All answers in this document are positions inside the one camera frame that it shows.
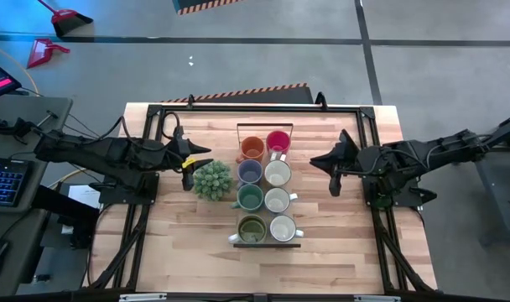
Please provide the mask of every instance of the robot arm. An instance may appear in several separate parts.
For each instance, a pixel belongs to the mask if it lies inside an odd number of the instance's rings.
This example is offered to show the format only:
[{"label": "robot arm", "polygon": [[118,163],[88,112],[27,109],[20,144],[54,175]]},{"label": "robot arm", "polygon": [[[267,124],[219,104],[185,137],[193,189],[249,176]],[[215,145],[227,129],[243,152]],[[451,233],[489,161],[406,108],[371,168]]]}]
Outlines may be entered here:
[{"label": "robot arm", "polygon": [[469,130],[428,142],[407,140],[359,150],[345,130],[340,142],[310,163],[330,176],[330,193],[338,196],[342,175],[358,175],[370,183],[375,198],[394,196],[431,170],[451,163],[481,159],[494,146],[510,137],[510,118],[492,134],[480,136]]},{"label": "robot arm", "polygon": [[173,138],[163,145],[161,142],[142,138],[90,139],[64,134],[53,130],[41,133],[35,147],[37,159],[79,165],[108,176],[125,190],[138,192],[143,188],[143,177],[148,172],[172,169],[183,174],[184,190],[194,185],[193,173],[212,159],[186,160],[191,154],[210,152],[183,139],[183,130],[178,126]]}]

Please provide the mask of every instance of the hazard tape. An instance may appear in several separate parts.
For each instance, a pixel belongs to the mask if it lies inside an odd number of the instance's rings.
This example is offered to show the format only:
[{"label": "hazard tape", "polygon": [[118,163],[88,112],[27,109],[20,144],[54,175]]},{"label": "hazard tape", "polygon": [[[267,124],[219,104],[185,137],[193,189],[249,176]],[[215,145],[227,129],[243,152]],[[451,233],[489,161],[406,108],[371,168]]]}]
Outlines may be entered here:
[{"label": "hazard tape", "polygon": [[[300,88],[300,87],[307,87],[307,83],[273,86],[273,87],[265,87],[265,88],[258,88],[258,89],[257,88],[246,89],[244,91],[223,92],[223,93],[216,93],[213,95],[206,95],[206,96],[194,96],[194,99],[197,102],[197,101],[211,100],[211,99],[222,98],[222,97],[242,96],[242,95],[248,95],[248,94],[252,94],[252,93],[280,91],[280,90]],[[188,101],[188,97],[178,98],[178,99],[168,100],[168,101],[161,101],[161,102],[187,102],[187,101]]]},{"label": "hazard tape", "polygon": [[195,13],[195,12],[199,12],[200,10],[203,10],[203,9],[208,9],[208,8],[217,8],[219,6],[222,6],[222,5],[226,5],[226,4],[231,4],[231,3],[237,3],[237,2],[241,2],[242,0],[215,0],[215,1],[210,1],[208,3],[203,3],[203,4],[197,4],[197,5],[192,5],[188,8],[182,8],[178,11],[178,14],[179,15],[183,15],[183,14],[187,14],[187,13]]}]

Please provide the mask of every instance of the green mug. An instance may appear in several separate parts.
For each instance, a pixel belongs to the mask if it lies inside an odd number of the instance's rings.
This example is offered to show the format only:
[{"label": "green mug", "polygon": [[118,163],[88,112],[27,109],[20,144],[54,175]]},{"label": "green mug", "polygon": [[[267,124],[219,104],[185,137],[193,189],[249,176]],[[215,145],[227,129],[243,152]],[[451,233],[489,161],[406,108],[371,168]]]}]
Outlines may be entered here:
[{"label": "green mug", "polygon": [[261,208],[264,203],[264,193],[256,185],[244,185],[237,193],[237,201],[231,204],[231,208],[242,208],[247,212],[254,212]]},{"label": "green mug", "polygon": [[229,243],[260,243],[266,239],[266,222],[257,215],[248,215],[238,222],[237,233],[229,236]]}]

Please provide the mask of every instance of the broom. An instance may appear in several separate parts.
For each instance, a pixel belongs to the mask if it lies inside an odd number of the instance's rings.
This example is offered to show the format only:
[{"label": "broom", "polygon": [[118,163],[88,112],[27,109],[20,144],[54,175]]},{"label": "broom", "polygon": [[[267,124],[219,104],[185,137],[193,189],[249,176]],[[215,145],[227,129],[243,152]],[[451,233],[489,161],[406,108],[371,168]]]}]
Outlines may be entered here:
[{"label": "broom", "polygon": [[52,24],[54,25],[55,34],[58,37],[63,37],[70,31],[93,22],[92,18],[88,18],[72,9],[55,10],[50,5],[46,4],[44,0],[38,1],[54,13],[54,16],[52,16]]}]

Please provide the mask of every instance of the concrete floor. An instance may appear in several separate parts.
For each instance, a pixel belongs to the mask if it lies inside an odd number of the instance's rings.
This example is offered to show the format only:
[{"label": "concrete floor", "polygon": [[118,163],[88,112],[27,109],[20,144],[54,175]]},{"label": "concrete floor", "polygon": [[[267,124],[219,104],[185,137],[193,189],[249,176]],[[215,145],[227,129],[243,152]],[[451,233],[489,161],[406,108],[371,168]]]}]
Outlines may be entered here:
[{"label": "concrete floor", "polygon": [[[168,0],[51,2],[95,19],[74,32],[81,36],[361,38],[354,0],[246,0],[181,17]],[[371,39],[510,40],[510,0],[362,3]],[[52,34],[49,12],[29,0],[0,1],[0,34],[18,33]],[[360,45],[61,44],[71,53],[29,72],[42,94],[72,98],[72,113],[96,132],[106,131],[126,102],[297,82],[323,91],[330,103],[372,104]],[[29,47],[0,42],[22,64]],[[397,106],[406,138],[432,139],[463,128],[480,133],[510,116],[510,48],[373,46],[372,58],[382,103]],[[0,65],[31,88],[13,62],[0,55]],[[99,110],[90,111],[91,104]],[[44,182],[72,170],[51,164]],[[422,186],[439,194],[424,219],[440,289],[510,299],[510,247],[483,248],[477,241],[496,219],[474,166],[440,169]]]}]

